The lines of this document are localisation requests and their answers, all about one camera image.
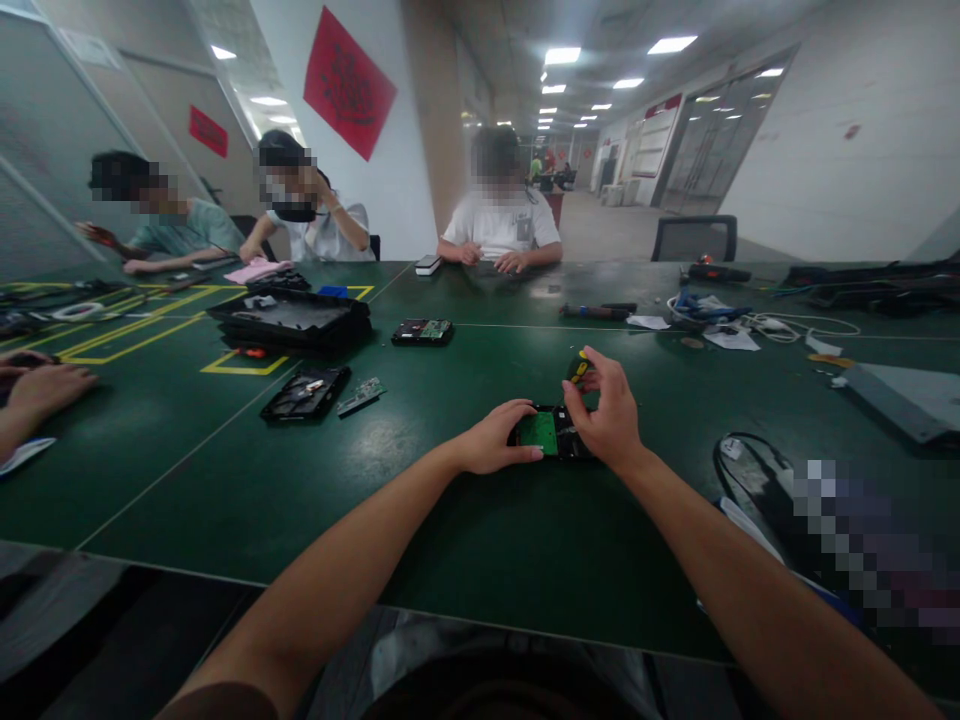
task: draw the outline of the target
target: red decoration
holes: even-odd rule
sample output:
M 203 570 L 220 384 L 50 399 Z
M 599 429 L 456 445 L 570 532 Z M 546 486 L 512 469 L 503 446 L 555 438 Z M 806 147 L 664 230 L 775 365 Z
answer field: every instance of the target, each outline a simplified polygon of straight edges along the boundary
M 190 106 L 190 134 L 220 157 L 227 156 L 227 145 L 230 140 L 227 131 L 193 105 Z
M 307 64 L 303 99 L 370 161 L 397 88 L 324 8 Z

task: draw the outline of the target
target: black chair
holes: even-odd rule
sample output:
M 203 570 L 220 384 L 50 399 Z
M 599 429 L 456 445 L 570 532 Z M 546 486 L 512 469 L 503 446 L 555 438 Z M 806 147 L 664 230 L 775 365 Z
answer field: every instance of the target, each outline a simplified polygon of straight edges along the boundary
M 663 217 L 651 262 L 696 262 L 701 255 L 732 262 L 737 257 L 737 218 L 733 215 Z
M 253 228 L 257 224 L 257 219 L 253 215 L 231 215 L 230 219 L 233 220 L 233 224 L 237 226 L 237 230 L 243 234 L 244 240 L 250 237 L 250 233 L 253 232 Z M 277 256 L 273 254 L 273 248 L 270 247 L 269 240 L 264 240 L 260 249 L 263 250 L 263 254 L 267 260 L 270 262 L 277 261 Z

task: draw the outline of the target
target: white t-shirt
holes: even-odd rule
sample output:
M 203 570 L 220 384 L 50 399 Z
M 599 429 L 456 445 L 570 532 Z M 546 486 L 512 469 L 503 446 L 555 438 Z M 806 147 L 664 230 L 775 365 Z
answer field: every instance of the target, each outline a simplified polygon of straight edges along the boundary
M 454 245 L 473 241 L 483 250 L 484 260 L 504 253 L 527 252 L 560 242 L 547 199 L 529 189 L 507 197 L 492 198 L 488 192 L 471 190 L 453 211 L 443 239 Z
M 348 202 L 338 198 L 347 214 L 350 215 L 359 225 L 367 230 L 367 210 L 360 203 Z M 287 228 L 290 233 L 290 259 L 294 262 L 303 260 L 336 260 L 339 262 L 351 262 L 360 260 L 376 260 L 373 250 L 367 247 L 360 252 L 350 241 L 347 240 L 337 221 L 333 219 L 326 207 L 321 208 L 323 212 L 318 212 L 313 222 L 295 223 L 286 222 L 277 217 L 277 213 L 268 210 L 267 215 L 277 227 L 281 225 Z

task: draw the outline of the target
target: pink cloth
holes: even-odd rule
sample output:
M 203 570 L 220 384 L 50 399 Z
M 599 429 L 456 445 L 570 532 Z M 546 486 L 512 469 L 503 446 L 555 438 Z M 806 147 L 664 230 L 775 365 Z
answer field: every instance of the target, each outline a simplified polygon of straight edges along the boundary
M 259 280 L 267 275 L 273 275 L 273 273 L 280 272 L 281 270 L 289 270 L 292 267 L 293 263 L 289 260 L 272 263 L 266 258 L 255 257 L 245 268 L 235 270 L 229 275 L 224 275 L 224 277 L 230 282 L 237 283 L 237 285 L 246 285 L 248 282 Z

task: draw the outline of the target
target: black hair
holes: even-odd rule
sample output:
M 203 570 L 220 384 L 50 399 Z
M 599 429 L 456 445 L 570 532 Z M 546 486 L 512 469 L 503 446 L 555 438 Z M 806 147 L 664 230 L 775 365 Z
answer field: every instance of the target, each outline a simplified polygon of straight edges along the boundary
M 473 139 L 474 175 L 498 180 L 512 177 L 520 165 L 519 147 L 513 128 L 481 128 Z
M 267 130 L 257 143 L 257 149 L 260 155 L 260 167 L 316 167 L 314 159 L 306 149 L 294 139 L 290 133 L 274 128 Z M 320 177 L 327 183 L 327 187 L 333 187 L 330 184 L 330 178 L 320 168 L 316 168 Z
M 140 191 L 155 186 L 158 173 L 152 163 L 125 150 L 97 153 L 91 160 L 90 182 L 102 200 L 136 200 Z

